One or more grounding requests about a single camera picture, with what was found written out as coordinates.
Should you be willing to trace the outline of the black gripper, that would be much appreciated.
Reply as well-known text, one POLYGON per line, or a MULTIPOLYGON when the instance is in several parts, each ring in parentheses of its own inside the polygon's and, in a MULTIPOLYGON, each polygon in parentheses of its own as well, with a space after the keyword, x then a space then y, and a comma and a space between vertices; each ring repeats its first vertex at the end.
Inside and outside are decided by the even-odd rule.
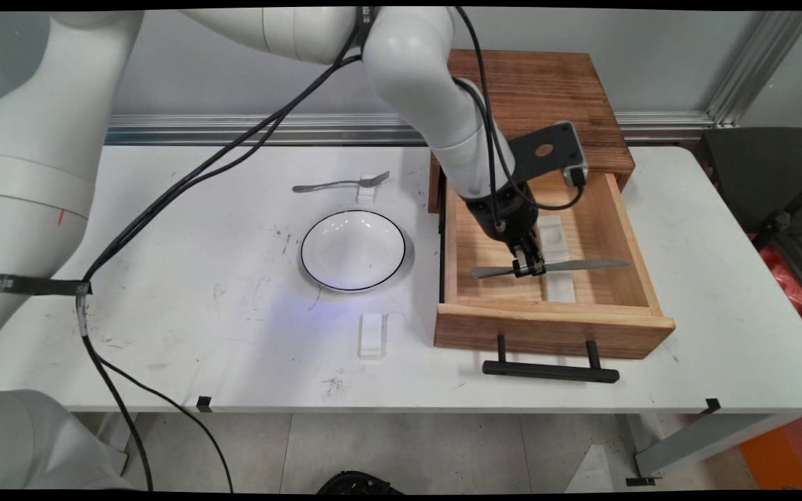
POLYGON ((513 275, 540 276, 547 272, 535 234, 539 209, 519 196, 512 185, 505 185, 494 196, 465 198, 464 203, 488 238, 514 246, 513 275))

